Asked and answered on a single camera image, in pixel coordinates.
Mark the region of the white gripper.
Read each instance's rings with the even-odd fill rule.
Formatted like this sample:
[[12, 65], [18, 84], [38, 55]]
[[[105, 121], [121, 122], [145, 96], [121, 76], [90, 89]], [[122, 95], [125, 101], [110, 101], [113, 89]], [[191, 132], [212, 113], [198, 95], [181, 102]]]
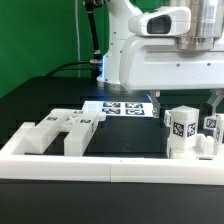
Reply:
[[156, 90], [213, 89], [211, 114], [224, 98], [224, 5], [174, 5], [129, 20], [119, 80], [128, 90], [150, 90], [154, 118]]

